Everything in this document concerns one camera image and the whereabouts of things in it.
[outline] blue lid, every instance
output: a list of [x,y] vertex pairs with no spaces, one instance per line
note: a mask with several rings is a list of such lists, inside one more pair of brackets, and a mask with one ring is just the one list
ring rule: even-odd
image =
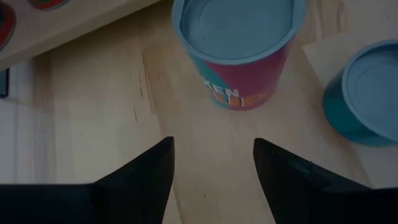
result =
[[305,0],[175,0],[173,25],[188,51],[225,65],[254,62],[290,41]]
[[358,53],[343,75],[345,101],[367,128],[398,141],[398,40]]

